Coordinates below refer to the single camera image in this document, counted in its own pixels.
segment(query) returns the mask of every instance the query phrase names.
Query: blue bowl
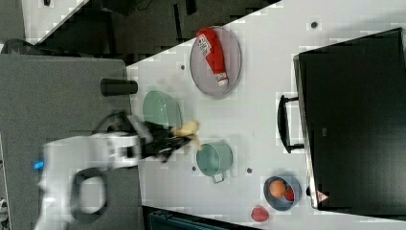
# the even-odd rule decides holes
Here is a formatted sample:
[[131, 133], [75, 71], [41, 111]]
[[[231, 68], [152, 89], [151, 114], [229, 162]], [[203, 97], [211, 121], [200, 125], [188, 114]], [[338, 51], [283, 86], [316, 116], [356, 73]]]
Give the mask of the blue bowl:
[[[281, 198], [275, 198], [271, 195], [271, 192], [269, 192], [269, 184], [275, 180], [282, 180], [286, 185], [292, 188], [295, 195], [293, 201], [287, 200], [284, 196]], [[268, 178], [263, 184], [263, 193], [265, 194], [266, 201], [268, 201], [269, 205], [278, 211], [287, 211], [291, 209], [302, 197], [301, 185], [293, 176], [272, 176]]]

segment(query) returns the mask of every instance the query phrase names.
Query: plate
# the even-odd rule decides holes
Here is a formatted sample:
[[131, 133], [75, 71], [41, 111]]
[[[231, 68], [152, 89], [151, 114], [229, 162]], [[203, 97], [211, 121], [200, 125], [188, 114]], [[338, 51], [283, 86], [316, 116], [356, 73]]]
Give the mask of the plate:
[[229, 82], [221, 87], [215, 80], [212, 68], [204, 58], [196, 40], [191, 52], [191, 74], [197, 88], [204, 94], [221, 99], [229, 93], [237, 83], [241, 69], [241, 51], [236, 38], [221, 27], [211, 27], [221, 42], [224, 54], [224, 64]]

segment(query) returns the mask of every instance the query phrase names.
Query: green bowl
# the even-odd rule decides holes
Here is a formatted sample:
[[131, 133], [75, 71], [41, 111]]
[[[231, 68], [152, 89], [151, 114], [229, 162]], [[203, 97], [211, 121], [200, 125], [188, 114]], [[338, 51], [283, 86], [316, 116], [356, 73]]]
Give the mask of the green bowl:
[[149, 91], [143, 103], [144, 121], [165, 127], [181, 127], [182, 118], [178, 102], [157, 90]]

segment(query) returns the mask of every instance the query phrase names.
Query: ketchup bottle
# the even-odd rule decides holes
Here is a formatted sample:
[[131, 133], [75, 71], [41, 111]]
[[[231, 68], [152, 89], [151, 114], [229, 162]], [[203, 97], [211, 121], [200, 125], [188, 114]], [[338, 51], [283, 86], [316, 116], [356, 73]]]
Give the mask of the ketchup bottle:
[[211, 28], [203, 28], [196, 34], [200, 50], [213, 70], [218, 85], [228, 83], [226, 68], [224, 65], [223, 49], [215, 31]]

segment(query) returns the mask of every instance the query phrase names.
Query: teal mug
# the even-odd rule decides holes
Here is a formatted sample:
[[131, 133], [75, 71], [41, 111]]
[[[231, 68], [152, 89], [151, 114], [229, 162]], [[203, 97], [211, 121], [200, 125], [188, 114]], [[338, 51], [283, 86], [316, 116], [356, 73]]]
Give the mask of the teal mug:
[[224, 141], [202, 145], [196, 155], [197, 166], [213, 183], [224, 181], [224, 173], [233, 165], [233, 153]]

